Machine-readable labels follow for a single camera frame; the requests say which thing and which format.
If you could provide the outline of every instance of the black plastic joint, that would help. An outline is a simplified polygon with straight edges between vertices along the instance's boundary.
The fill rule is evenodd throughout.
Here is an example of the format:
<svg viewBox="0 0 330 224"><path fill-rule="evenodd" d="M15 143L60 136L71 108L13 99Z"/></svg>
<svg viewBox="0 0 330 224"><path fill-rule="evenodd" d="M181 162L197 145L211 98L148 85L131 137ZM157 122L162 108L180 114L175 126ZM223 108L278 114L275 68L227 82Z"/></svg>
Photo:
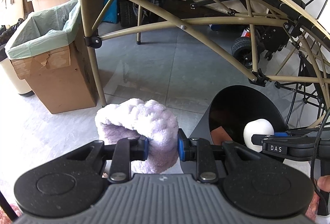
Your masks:
<svg viewBox="0 0 330 224"><path fill-rule="evenodd" d="M257 79L256 81L252 81L249 79L249 83L254 84L256 86L265 87L266 83L269 81L269 78L262 73L261 69L258 69L258 72L252 71L252 73L257 77Z"/></svg>
<svg viewBox="0 0 330 224"><path fill-rule="evenodd" d="M102 40L98 37L98 31L93 33L91 37L85 37L85 45L94 49L98 49L102 46Z"/></svg>
<svg viewBox="0 0 330 224"><path fill-rule="evenodd" d="M230 9L230 11L227 13L228 13L228 15L235 16L235 14L237 14L238 12L234 9Z"/></svg>
<svg viewBox="0 0 330 224"><path fill-rule="evenodd" d="M296 42L296 41L293 41L292 42L292 45L296 48L296 49L300 49L300 45L299 45L299 43L298 42Z"/></svg>
<svg viewBox="0 0 330 224"><path fill-rule="evenodd" d="M302 25L298 23L292 29L289 29L289 33L293 38L297 38L302 34L302 31L300 30L301 26Z"/></svg>

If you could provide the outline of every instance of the white trash can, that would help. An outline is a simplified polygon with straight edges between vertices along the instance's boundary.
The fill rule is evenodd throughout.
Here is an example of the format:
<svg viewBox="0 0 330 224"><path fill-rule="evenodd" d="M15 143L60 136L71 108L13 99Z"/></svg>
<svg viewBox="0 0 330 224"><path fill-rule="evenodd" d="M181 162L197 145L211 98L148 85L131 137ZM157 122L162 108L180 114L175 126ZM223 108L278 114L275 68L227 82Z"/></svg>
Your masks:
<svg viewBox="0 0 330 224"><path fill-rule="evenodd" d="M0 46L0 69L3 71L2 74L7 76L19 95L24 97L34 95L34 92L31 90L27 82L25 80L20 80L17 77L14 67L5 52L5 45L6 44Z"/></svg>

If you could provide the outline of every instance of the gray ribbed pad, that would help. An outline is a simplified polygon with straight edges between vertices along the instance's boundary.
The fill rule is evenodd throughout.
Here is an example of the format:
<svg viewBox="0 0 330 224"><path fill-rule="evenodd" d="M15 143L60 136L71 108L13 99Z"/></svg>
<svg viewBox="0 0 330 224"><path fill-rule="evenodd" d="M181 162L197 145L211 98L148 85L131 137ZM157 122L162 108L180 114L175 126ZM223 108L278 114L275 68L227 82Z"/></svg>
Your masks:
<svg viewBox="0 0 330 224"><path fill-rule="evenodd" d="M216 186L200 184L191 175L140 175L109 186L88 210L62 219L22 215L16 224L308 224L305 216L266 220L231 206Z"/></svg>

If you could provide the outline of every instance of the human hand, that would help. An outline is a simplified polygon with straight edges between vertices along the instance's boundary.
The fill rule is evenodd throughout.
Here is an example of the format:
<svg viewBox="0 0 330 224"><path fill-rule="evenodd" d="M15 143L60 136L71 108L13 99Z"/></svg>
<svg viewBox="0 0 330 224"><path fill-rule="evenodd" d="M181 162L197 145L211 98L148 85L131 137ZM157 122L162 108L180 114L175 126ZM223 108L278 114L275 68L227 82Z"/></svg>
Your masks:
<svg viewBox="0 0 330 224"><path fill-rule="evenodd" d="M317 181L318 187L326 192L330 192L330 175L327 176L321 176ZM308 217L310 220L315 221L316 218L316 210L318 208L320 197L314 192L312 201L307 209L306 217Z"/></svg>

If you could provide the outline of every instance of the spray can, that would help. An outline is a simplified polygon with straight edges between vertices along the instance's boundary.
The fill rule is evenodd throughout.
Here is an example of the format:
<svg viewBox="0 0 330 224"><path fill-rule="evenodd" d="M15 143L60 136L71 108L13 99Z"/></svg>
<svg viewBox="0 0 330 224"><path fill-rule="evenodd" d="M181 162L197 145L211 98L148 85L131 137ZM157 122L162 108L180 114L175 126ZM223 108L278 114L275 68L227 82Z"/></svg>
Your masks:
<svg viewBox="0 0 330 224"><path fill-rule="evenodd" d="M246 27L241 35L241 37L251 37L250 27Z"/></svg>

